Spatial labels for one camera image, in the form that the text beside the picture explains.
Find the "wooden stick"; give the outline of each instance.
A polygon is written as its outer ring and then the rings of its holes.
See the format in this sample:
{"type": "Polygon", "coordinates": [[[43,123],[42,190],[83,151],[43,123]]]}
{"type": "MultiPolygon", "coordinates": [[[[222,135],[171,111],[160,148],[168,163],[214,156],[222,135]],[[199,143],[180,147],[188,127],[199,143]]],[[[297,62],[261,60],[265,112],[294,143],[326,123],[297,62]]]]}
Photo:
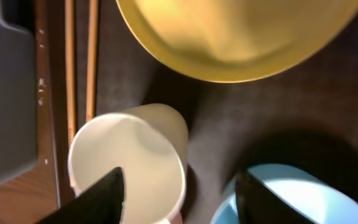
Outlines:
{"type": "Polygon", "coordinates": [[[98,53],[99,0],[91,0],[89,7],[88,74],[86,86],[86,121],[94,117],[96,91],[96,57],[98,53]]]}
{"type": "Polygon", "coordinates": [[[68,147],[76,132],[74,27],[74,0],[65,0],[68,147]]]}

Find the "cup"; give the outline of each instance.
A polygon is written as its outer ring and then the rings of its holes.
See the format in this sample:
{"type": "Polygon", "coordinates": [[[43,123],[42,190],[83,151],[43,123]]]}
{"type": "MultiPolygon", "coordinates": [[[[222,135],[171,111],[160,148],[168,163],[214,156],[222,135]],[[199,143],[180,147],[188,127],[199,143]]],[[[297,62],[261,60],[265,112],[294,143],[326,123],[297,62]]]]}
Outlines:
{"type": "MultiPolygon", "coordinates": [[[[283,164],[262,164],[249,168],[248,173],[313,223],[358,223],[357,202],[303,170],[283,164]]],[[[223,195],[224,202],[211,224],[239,223],[234,180],[223,195]]]]}
{"type": "Polygon", "coordinates": [[[163,224],[179,216],[186,191],[188,130],[179,112],[151,104],[87,122],[68,154],[70,185],[79,196],[122,167],[126,195],[121,221],[163,224]]]}

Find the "yellow bowl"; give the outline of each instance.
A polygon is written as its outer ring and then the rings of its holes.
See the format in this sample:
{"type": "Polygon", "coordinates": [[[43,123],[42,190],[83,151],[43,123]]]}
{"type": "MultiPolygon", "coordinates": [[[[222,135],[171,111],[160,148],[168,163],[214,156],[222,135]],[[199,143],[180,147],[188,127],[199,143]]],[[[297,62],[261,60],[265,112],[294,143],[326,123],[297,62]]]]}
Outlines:
{"type": "Polygon", "coordinates": [[[177,72],[246,82],[282,72],[324,47],[358,0],[117,0],[136,39],[177,72]]]}

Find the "light blue bowl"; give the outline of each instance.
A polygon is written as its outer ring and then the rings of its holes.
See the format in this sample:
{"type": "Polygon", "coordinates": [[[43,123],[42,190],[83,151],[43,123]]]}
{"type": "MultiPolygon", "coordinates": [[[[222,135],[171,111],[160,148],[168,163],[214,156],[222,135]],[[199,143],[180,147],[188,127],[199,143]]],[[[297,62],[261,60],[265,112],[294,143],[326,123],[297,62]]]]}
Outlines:
{"type": "MultiPolygon", "coordinates": [[[[292,209],[315,223],[358,224],[358,203],[316,177],[292,166],[264,164],[248,169],[256,179],[292,209]]],[[[236,224],[235,181],[227,185],[224,202],[211,224],[236,224]]]]}

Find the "white mark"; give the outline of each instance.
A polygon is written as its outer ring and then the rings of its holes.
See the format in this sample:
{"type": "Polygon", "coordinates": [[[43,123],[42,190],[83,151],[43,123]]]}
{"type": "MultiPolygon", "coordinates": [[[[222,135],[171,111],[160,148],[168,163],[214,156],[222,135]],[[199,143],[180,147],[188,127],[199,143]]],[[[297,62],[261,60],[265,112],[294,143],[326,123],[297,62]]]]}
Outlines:
{"type": "Polygon", "coordinates": [[[45,80],[43,78],[40,78],[40,80],[38,82],[38,86],[46,87],[45,80]]]}
{"type": "Polygon", "coordinates": [[[42,98],[42,97],[38,100],[38,104],[39,104],[40,106],[44,105],[44,101],[43,101],[43,98],[42,98]]]}

